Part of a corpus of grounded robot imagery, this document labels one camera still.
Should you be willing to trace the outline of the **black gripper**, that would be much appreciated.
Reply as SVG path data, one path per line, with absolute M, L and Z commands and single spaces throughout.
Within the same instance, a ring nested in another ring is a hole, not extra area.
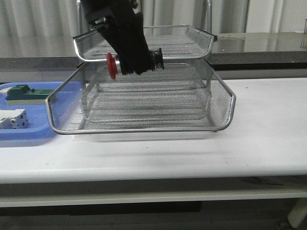
M 86 21 L 108 41 L 118 55 L 121 73 L 140 75 L 151 59 L 143 32 L 143 15 L 136 0 L 82 0 Z

